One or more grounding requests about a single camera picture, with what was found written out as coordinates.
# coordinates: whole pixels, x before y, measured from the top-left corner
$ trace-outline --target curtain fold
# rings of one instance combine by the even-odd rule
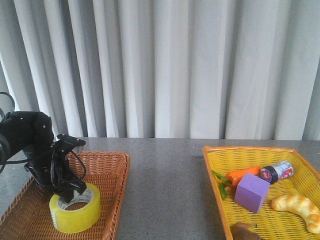
[[[4,0],[0,91],[51,116],[55,135],[320,140],[319,12],[317,0]]]

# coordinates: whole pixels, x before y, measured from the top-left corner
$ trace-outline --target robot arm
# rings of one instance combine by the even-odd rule
[[[57,136],[54,142],[51,118],[43,112],[15,111],[7,113],[0,122],[0,173],[13,155],[23,150],[27,159],[25,169],[32,173],[37,185],[63,197],[70,202],[74,191],[82,194],[86,184],[82,178],[86,174],[83,166],[82,177],[77,177],[69,168],[66,155],[76,146],[84,146],[85,141],[65,134]]]

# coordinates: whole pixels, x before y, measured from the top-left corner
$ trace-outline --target green leaves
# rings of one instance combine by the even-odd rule
[[[226,191],[226,187],[228,186],[228,184],[232,183],[232,180],[226,178],[225,176],[221,175],[220,173],[218,173],[218,172],[216,172],[214,170],[211,170],[211,171],[212,171],[212,173],[214,175],[216,175],[216,177],[218,179],[223,181],[219,185],[219,191],[220,191],[220,194],[221,194],[221,198],[223,200],[225,200],[228,197],[228,194],[227,194],[227,191]]]

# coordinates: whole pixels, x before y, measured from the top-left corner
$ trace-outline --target croissant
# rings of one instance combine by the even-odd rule
[[[309,198],[286,194],[272,199],[271,207],[277,211],[289,211],[300,215],[310,233],[320,234],[320,210]]]

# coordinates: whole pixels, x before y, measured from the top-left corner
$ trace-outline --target yellow tape roll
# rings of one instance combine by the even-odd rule
[[[75,203],[87,203],[87,205],[77,210],[66,210]],[[86,190],[82,195],[74,191],[74,198],[67,203],[54,194],[49,206],[53,225],[58,231],[67,234],[79,233],[90,228],[99,219],[100,191],[95,185],[86,183]]]

